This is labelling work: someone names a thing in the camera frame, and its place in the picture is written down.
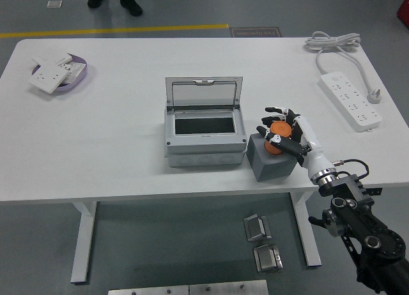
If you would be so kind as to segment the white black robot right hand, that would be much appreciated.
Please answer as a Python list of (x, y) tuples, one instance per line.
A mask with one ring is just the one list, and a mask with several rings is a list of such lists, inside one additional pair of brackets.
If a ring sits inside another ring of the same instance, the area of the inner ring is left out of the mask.
[[(304, 116), (288, 108), (267, 107), (265, 110), (272, 115), (261, 119), (263, 124), (257, 127), (257, 131), (269, 144), (294, 156), (300, 166), (307, 169), (313, 184), (317, 185), (324, 177), (335, 178), (336, 168), (323, 154), (323, 148)], [(290, 125), (290, 137), (275, 133), (271, 129), (278, 121)]]

